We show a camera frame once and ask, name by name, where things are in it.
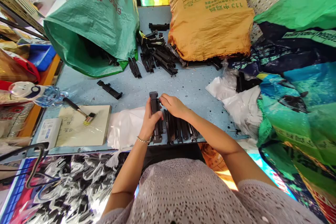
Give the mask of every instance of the table surface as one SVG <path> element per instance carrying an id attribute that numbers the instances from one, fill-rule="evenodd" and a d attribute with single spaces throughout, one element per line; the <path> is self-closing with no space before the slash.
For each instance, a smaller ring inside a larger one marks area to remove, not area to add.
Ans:
<path id="1" fill-rule="evenodd" d="M 140 29 L 144 34 L 151 32 L 148 28 L 149 23 L 170 23 L 172 18 L 169 6 L 139 7 L 138 12 Z M 163 32 L 166 40 L 168 32 L 169 31 Z M 104 83 L 110 83 L 112 88 L 123 93 L 119 100 L 114 99 L 97 85 L 99 79 L 85 76 L 68 66 L 63 67 L 56 86 L 62 91 L 68 92 L 69 98 L 77 105 L 111 105 L 112 113 L 144 106 L 149 92 L 157 91 L 159 96 L 162 93 L 167 93 L 172 96 L 177 96 L 187 107 L 226 131 L 227 134 L 234 139 L 247 138 L 245 135 L 235 133 L 236 127 L 231 117 L 223 108 L 223 103 L 205 90 L 205 87 L 215 77 L 223 74 L 222 70 L 217 71 L 214 66 L 193 66 L 184 69 L 180 64 L 177 64 L 176 68 L 178 69 L 178 73 L 176 76 L 171 77 L 170 74 L 162 68 L 154 69 L 154 73 L 152 74 L 147 73 L 141 63 L 141 60 L 139 60 L 138 67 L 142 79 L 135 78 L 129 66 L 126 67 L 124 72 L 101 78 Z M 45 119 L 58 117 L 61 107 L 62 106 L 52 106 L 45 110 L 33 137 L 32 144 L 36 143 L 42 122 Z M 190 143 L 191 140 L 183 140 L 183 142 Z M 199 138 L 198 142 L 204 142 L 204 139 Z M 165 133 L 162 135 L 162 142 L 158 145 L 161 144 L 167 144 L 167 134 Z M 51 149 L 48 155 L 105 151 L 112 152 L 114 150 L 108 147 L 106 143 L 102 146 L 62 146 Z M 36 155 L 37 153 L 33 150 L 27 152 L 27 157 L 35 157 Z"/>

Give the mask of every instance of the teal woven sack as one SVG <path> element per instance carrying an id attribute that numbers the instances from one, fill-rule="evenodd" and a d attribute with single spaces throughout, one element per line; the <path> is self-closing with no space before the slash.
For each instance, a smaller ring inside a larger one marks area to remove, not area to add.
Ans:
<path id="1" fill-rule="evenodd" d="M 67 0 L 44 20 L 44 29 L 61 59 L 90 77 L 117 74 L 125 69 L 129 57 L 138 58 L 139 14 L 133 0 Z M 90 57 L 78 35 L 117 58 L 120 66 Z"/>

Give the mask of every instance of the black cable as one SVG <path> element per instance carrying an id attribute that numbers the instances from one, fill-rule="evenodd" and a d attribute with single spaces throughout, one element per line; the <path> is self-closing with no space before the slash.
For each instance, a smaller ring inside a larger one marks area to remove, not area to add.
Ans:
<path id="1" fill-rule="evenodd" d="M 0 156 L 0 162 L 3 161 L 3 160 L 5 160 L 5 159 L 7 159 L 7 158 L 9 158 L 9 157 L 11 157 L 11 156 L 15 156 L 17 154 L 20 154 L 23 151 L 26 151 L 26 150 L 29 150 L 29 149 L 32 149 L 32 148 L 39 148 L 39 149 L 44 150 L 47 147 L 43 143 L 38 143 L 38 144 L 36 143 L 36 144 L 33 144 L 33 145 L 28 145 L 28 146 L 22 147 L 20 149 L 16 149 L 16 150 L 13 150 L 13 151 L 8 152 L 6 154 L 3 154 L 2 156 Z"/>
<path id="2" fill-rule="evenodd" d="M 13 176 L 10 176 L 10 177 L 7 177 L 7 178 L 3 178 L 3 179 L 0 180 L 0 184 L 2 182 L 4 182 L 4 181 L 8 180 L 8 179 L 13 179 L 15 177 L 18 177 L 18 176 L 21 176 L 21 175 L 26 175 L 26 174 L 29 174 L 29 172 L 27 172 L 27 173 L 21 173 L 21 174 L 16 174 L 16 175 L 13 175 Z"/>
<path id="3" fill-rule="evenodd" d="M 49 152 L 48 150 L 44 152 L 44 157 L 42 158 L 42 160 L 44 160 L 44 159 L 46 158 L 48 152 Z M 0 172 L 2 172 L 2 171 L 3 171 L 3 172 L 9 172 L 9 171 L 10 171 L 10 172 L 16 172 L 16 171 L 20 171 L 20 170 L 26 170 L 26 169 L 29 169 L 29 168 L 33 168 L 33 167 L 34 167 L 34 166 L 29 166 L 29 167 L 27 167 L 27 168 L 21 168 L 21 169 L 16 169 L 16 170 L 9 170 L 9 169 L 8 169 L 8 170 L 1 170 L 1 169 L 0 169 Z"/>
<path id="4" fill-rule="evenodd" d="M 19 153 L 21 153 L 21 152 L 23 152 L 25 150 L 29 150 L 29 149 L 32 149 L 32 148 L 39 149 L 40 153 L 38 154 L 37 160 L 35 161 L 35 164 L 33 165 L 33 169 L 31 171 L 31 174 L 30 174 L 30 176 L 27 179 L 26 188 L 28 188 L 28 189 L 29 188 L 33 188 L 33 187 L 38 187 L 38 186 L 41 186 L 41 185 L 44 185 L 44 184 L 51 183 L 51 182 L 48 182 L 48 183 L 42 183 L 42 184 L 38 184 L 38 185 L 30 185 L 30 181 L 34 177 L 34 175 L 36 173 L 36 170 L 37 170 L 37 167 L 38 167 L 40 161 L 43 158 L 44 150 L 47 148 L 46 144 L 45 143 L 38 143 L 38 144 L 36 143 L 36 144 L 33 144 L 33 145 L 28 145 L 28 146 L 22 147 L 20 149 L 16 149 L 16 150 L 14 150 L 12 152 L 9 152 L 9 153 L 6 153 L 6 154 L 0 156 L 0 162 L 1 162 L 1 161 L 5 160 L 5 159 L 11 157 L 11 156 L 17 155 L 17 154 L 19 154 Z"/>
<path id="5" fill-rule="evenodd" d="M 20 173 L 20 174 L 16 174 L 16 175 L 13 175 L 13 176 L 10 176 L 10 177 L 7 177 L 7 178 L 3 178 L 3 179 L 0 180 L 0 184 L 1 184 L 2 182 L 4 182 L 4 181 L 8 180 L 8 179 L 13 179 L 13 178 L 18 177 L 18 176 L 21 176 L 21 175 L 27 175 L 27 174 L 29 174 L 29 173 L 30 173 L 30 172 Z M 60 178 L 51 177 L 51 176 L 49 176 L 48 174 L 45 174 L 45 173 L 36 172 L 35 174 L 42 175 L 42 176 L 48 177 L 48 178 L 50 178 L 50 179 L 53 179 L 54 182 L 55 182 L 55 181 L 58 181 L 58 180 L 60 179 Z"/>
<path id="6" fill-rule="evenodd" d="M 22 168 L 22 169 L 17 169 L 17 170 L 0 170 L 0 172 L 16 172 L 16 171 L 20 171 L 20 170 L 26 170 L 26 169 L 29 169 L 29 168 L 32 168 L 33 166 L 29 166 L 27 168 Z"/>

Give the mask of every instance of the pink knit sweater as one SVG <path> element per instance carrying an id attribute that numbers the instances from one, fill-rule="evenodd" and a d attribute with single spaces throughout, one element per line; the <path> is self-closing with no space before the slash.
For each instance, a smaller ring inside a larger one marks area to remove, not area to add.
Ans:
<path id="1" fill-rule="evenodd" d="M 244 180 L 230 190 L 204 163 L 172 159 L 149 166 L 137 197 L 98 223 L 319 224 L 307 208 L 281 190 Z"/>

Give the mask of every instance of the plastic water bottle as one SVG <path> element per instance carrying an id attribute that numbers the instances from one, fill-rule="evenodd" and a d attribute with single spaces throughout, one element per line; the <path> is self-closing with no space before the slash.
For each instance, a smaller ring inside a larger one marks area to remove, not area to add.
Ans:
<path id="1" fill-rule="evenodd" d="M 58 87 L 35 85 L 31 82 L 15 82 L 9 87 L 9 91 L 16 97 L 24 97 L 41 107 L 50 107 L 60 104 L 67 92 L 60 91 Z"/>

